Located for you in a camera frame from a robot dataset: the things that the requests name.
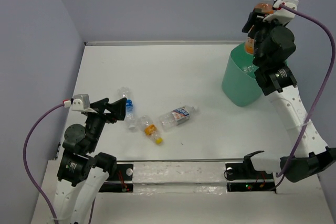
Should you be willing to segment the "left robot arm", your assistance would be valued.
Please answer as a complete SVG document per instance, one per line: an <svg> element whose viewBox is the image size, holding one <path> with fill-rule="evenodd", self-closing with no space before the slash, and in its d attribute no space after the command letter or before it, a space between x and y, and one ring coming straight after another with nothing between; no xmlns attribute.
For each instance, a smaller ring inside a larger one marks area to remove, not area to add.
<svg viewBox="0 0 336 224"><path fill-rule="evenodd" d="M70 125L64 133L53 202L55 222L82 223L103 183L115 176L116 157L90 154L95 151L104 126L125 119L126 103L126 98L113 103L108 98L91 103L87 94L64 101L65 107L85 115L86 121Z"/></svg>

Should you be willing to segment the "clear crushed bottle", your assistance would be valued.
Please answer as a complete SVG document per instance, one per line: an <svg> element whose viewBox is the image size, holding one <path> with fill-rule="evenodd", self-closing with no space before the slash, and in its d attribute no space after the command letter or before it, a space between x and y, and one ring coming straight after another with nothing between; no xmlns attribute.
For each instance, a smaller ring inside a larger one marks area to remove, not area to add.
<svg viewBox="0 0 336 224"><path fill-rule="evenodd" d="M252 75L254 74L257 67L254 65L250 65L250 66L243 66L241 69L245 74Z"/></svg>

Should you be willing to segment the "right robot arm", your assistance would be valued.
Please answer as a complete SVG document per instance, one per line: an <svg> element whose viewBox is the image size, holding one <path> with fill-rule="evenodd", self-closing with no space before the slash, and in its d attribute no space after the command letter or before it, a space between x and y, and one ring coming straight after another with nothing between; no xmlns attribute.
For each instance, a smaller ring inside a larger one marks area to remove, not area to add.
<svg viewBox="0 0 336 224"><path fill-rule="evenodd" d="M244 157L241 171L248 178L260 172L276 173L292 183L315 175L335 162L335 148L319 135L311 113L299 95L297 81L286 60L296 49L286 27L289 19L254 9L242 31L254 39L255 77L264 96L275 108L293 144L289 155L255 151Z"/></svg>

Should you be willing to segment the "blue label clear bottle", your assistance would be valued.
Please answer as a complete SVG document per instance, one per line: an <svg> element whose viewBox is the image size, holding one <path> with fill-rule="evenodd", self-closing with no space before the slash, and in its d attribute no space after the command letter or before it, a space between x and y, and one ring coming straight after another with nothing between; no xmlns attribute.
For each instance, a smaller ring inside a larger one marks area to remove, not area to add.
<svg viewBox="0 0 336 224"><path fill-rule="evenodd" d="M127 125L127 129L131 132L134 132L136 130L136 120L137 117L134 112L134 106L133 106L133 98L132 98L132 92L127 87L122 87L118 89L118 95L121 98L126 98L126 105L125 105L125 123Z"/></svg>

